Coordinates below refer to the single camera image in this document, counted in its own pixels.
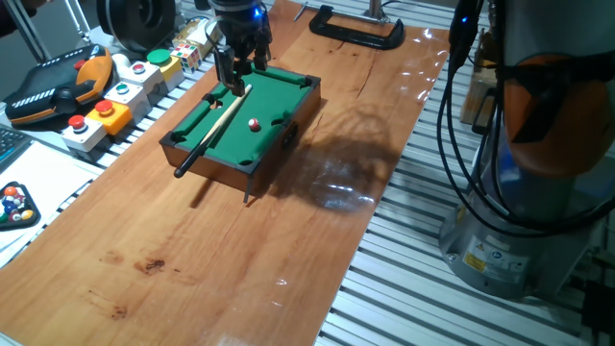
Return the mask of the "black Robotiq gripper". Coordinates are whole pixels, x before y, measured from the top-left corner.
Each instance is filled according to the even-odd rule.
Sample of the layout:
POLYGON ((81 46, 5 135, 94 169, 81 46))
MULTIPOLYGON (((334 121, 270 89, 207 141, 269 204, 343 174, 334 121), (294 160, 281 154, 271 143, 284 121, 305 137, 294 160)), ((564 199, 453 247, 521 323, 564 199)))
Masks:
POLYGON ((218 81, 234 96, 243 96, 246 86, 241 76, 246 60, 237 58, 234 49, 252 47, 255 68, 267 69, 273 40, 268 10, 261 0, 209 0, 209 5, 216 16, 221 16, 219 27, 230 45, 214 51, 218 81))

